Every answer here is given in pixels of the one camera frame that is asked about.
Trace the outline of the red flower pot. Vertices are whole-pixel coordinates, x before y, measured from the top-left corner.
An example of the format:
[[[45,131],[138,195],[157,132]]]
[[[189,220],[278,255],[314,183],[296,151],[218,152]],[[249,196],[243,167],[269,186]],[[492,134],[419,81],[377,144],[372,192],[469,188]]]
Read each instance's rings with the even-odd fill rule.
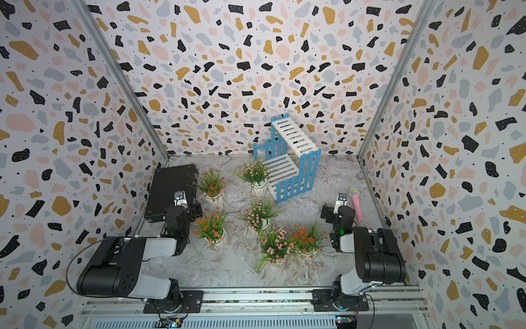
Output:
[[[195,222],[194,236],[204,239],[211,250],[219,250],[223,246],[223,241],[227,234],[225,225],[230,223],[227,220],[227,216],[226,211],[218,208],[205,212],[204,216],[198,218]]]
[[[318,222],[308,226],[296,225],[291,239],[295,253],[311,259],[323,250],[324,243],[328,241],[326,231],[320,228]]]
[[[223,192],[227,186],[225,178],[219,170],[210,169],[200,175],[197,188],[204,195],[211,206],[218,209],[225,208]]]

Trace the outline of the pink flower pot front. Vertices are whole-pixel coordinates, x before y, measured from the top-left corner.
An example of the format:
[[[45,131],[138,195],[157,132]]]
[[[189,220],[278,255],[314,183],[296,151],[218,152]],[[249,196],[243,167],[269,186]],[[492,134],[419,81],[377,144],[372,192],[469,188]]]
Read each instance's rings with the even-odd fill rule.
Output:
[[[283,227],[272,227],[258,233],[258,246],[262,258],[256,265],[258,271],[267,263],[279,265],[296,250],[293,237]]]

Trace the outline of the pink flower pot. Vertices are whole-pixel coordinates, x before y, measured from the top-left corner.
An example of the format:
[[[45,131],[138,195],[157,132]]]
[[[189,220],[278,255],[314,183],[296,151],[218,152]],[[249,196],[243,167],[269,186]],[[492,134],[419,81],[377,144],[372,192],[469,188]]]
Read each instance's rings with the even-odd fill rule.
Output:
[[[293,237],[283,227],[272,227],[258,233],[258,246],[262,258],[256,265],[258,271],[267,263],[279,265],[296,250]]]
[[[255,234],[264,232],[271,223],[271,219],[277,217],[280,210],[276,209],[275,203],[268,199],[253,199],[250,207],[238,217],[239,220],[249,226],[249,230]]]
[[[251,185],[253,197],[262,198],[265,196],[270,172],[264,163],[257,160],[251,164],[244,163],[243,168],[234,174]]]

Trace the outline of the blue white wooden rack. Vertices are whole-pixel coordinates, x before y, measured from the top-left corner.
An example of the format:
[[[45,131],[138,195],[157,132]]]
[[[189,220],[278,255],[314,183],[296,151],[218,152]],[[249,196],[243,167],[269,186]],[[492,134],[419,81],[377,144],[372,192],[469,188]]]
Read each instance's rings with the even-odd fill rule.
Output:
[[[253,157],[268,167],[268,190],[277,203],[313,189],[321,149],[289,115],[271,119],[271,138],[253,146]]]

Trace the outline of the pink flower pot back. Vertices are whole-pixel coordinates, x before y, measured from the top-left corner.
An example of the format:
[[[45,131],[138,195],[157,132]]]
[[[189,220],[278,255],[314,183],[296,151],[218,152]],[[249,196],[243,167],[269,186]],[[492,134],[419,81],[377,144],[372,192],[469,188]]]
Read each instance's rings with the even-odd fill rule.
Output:
[[[270,172],[264,163],[257,160],[251,164],[244,163],[243,168],[234,174],[251,185],[253,197],[262,198],[265,196]]]

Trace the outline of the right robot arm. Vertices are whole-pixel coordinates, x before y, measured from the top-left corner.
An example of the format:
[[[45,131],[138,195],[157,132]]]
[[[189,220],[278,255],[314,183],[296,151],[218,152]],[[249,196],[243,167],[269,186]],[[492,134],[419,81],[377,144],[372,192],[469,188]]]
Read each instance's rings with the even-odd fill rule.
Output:
[[[406,268],[393,231],[358,226],[355,209],[324,205],[321,218],[331,223],[331,246],[337,252],[354,255],[355,267],[339,275],[330,290],[314,290],[313,306],[323,311],[368,311],[366,292],[382,285],[402,283]]]

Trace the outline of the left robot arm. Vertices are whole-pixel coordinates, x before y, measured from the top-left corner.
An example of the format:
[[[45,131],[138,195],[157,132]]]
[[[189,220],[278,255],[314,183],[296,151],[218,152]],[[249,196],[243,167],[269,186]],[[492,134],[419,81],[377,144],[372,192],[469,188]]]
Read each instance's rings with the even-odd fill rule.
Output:
[[[143,312],[158,315],[201,311],[204,292],[182,291],[175,278],[141,272],[148,260],[179,256],[189,243],[190,224],[202,216],[201,204],[176,205],[164,211],[165,228],[159,237],[108,237],[69,289],[82,297],[123,297],[145,300]]]

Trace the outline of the pink toy microphone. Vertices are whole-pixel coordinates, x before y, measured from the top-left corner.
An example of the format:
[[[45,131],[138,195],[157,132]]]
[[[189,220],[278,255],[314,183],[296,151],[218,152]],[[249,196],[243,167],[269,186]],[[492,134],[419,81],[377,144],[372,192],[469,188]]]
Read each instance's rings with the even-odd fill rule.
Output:
[[[356,219],[358,221],[358,223],[362,223],[363,222],[363,218],[362,218],[362,210],[361,210],[361,205],[360,205],[360,190],[359,188],[357,187],[352,187],[349,189],[349,196],[351,198],[351,202],[353,204],[353,209],[356,213]]]

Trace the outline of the black case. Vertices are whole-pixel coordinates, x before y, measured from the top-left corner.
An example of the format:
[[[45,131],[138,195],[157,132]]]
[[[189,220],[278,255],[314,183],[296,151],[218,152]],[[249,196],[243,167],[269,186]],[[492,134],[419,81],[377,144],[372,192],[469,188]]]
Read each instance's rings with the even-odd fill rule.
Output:
[[[197,203],[197,176],[199,172],[194,164],[155,170],[153,182],[145,209],[145,220],[149,223],[162,222],[164,212],[175,205],[175,194],[185,192],[189,207]]]

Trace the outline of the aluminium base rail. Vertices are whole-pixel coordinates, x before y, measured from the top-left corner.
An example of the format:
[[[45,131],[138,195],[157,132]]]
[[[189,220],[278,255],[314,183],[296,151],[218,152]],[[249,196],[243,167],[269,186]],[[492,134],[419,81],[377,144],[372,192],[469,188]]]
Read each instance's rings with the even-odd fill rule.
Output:
[[[329,287],[182,289],[166,313],[149,302],[89,300],[78,328],[433,328],[419,288],[372,289],[336,308]]]

